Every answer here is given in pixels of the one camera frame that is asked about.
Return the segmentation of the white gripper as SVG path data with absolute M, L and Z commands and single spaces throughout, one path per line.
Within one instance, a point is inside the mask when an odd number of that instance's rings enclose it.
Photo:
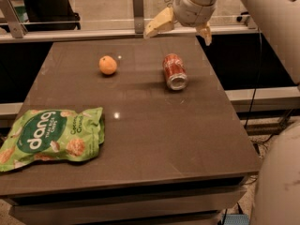
M 174 16 L 183 26 L 196 27 L 205 45 L 212 43 L 210 20 L 216 7 L 216 0 L 174 0 L 172 7 L 165 7 L 145 26 L 144 38 L 152 38 L 162 32 L 174 29 Z

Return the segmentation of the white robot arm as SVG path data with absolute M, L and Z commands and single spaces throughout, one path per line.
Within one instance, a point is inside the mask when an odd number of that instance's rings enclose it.
M 209 20 L 217 0 L 173 0 L 146 25 L 143 35 L 172 31 L 175 23 L 194 27 L 210 43 Z M 300 86 L 300 0 L 240 0 L 275 53 L 281 71 L 262 70 L 258 85 L 276 96 Z M 249 225 L 300 225 L 300 122 L 273 140 L 262 160 Z

